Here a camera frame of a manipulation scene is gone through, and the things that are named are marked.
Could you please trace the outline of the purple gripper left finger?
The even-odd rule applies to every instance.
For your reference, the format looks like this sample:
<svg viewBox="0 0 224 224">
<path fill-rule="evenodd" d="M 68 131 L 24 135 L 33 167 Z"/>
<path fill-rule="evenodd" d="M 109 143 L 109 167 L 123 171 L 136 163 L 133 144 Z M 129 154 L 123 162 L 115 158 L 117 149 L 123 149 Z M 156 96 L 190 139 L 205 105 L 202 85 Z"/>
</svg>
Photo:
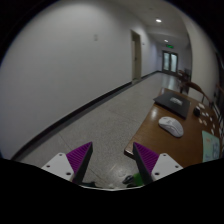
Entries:
<svg viewBox="0 0 224 224">
<path fill-rule="evenodd" d="M 80 185 L 86 173 L 92 152 L 93 143 L 86 143 L 67 154 L 58 153 L 42 169 Z"/>
</svg>

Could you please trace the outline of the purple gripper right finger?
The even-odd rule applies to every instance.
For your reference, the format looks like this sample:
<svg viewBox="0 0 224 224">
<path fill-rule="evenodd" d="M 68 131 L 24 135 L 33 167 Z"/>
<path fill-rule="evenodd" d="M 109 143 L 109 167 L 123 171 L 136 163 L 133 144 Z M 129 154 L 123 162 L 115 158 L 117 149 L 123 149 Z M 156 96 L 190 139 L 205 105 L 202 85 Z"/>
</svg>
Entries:
<svg viewBox="0 0 224 224">
<path fill-rule="evenodd" d="M 145 185 L 182 169 L 167 153 L 157 154 L 136 142 L 133 143 L 133 154 Z"/>
</svg>

